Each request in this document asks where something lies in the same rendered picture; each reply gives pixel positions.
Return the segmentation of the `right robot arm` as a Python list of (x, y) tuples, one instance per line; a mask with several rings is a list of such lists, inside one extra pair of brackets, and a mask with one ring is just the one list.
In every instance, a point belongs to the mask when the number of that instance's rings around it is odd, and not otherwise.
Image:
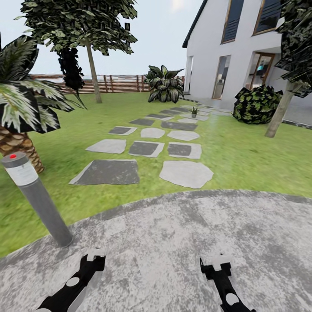
[(205, 273), (207, 280), (214, 280), (219, 292), (222, 304), (220, 304), (221, 312), (256, 312), (249, 310), (242, 304), (240, 298), (233, 289), (229, 276), (231, 276), (229, 265), (232, 261), (230, 254), (222, 254), (211, 258), (212, 265), (200, 264), (201, 272)]

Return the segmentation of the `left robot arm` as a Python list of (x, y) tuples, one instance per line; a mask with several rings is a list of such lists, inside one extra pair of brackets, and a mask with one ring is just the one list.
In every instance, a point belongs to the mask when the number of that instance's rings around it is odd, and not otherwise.
[(85, 298), (86, 286), (94, 273), (104, 270), (105, 256), (109, 252), (108, 249), (90, 249), (88, 255), (80, 260), (79, 272), (53, 296), (48, 296), (36, 312), (76, 312)]

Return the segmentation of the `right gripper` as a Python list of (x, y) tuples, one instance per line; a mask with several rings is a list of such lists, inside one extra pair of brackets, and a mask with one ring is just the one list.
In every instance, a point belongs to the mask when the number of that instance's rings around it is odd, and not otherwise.
[(230, 281), (228, 277), (231, 276), (231, 266), (229, 264), (229, 262), (220, 264), (220, 271), (215, 271), (212, 265), (204, 266), (203, 264), (200, 264), (200, 267), (201, 272), (205, 273), (207, 280), (214, 280), (215, 285), (217, 285), (217, 282), (221, 279)]

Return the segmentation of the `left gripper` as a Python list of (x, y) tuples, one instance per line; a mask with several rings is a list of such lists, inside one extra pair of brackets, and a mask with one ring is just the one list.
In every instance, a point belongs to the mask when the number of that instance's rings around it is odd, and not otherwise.
[(87, 256), (83, 256), (80, 260), (80, 269), (88, 268), (93, 277), (96, 271), (103, 271), (105, 268), (105, 256), (97, 256), (93, 261), (87, 261)]

